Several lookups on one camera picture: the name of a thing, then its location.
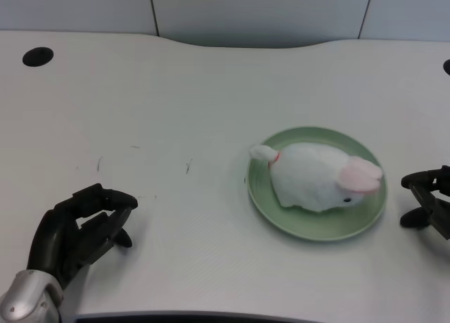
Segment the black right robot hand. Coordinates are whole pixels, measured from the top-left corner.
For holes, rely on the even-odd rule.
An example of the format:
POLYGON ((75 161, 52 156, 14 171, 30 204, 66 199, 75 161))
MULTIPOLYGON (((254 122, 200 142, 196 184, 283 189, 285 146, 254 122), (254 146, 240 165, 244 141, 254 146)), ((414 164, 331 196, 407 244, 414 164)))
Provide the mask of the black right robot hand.
POLYGON ((449 202, 437 198, 432 192, 449 196, 449 166, 409 174, 401 179, 401 186, 413 194, 420 206, 403 214, 400 226, 406 229, 432 226, 448 241, 449 202))

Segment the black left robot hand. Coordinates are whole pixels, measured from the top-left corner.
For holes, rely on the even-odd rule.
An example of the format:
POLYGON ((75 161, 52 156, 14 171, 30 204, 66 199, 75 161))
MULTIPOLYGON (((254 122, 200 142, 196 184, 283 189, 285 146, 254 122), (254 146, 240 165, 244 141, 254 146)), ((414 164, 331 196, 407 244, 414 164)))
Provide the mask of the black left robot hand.
POLYGON ((84 266, 94 264, 113 246, 132 247, 123 226, 138 205, 133 196, 99 183, 74 193, 42 217, 27 269, 50 274, 67 288, 84 266))

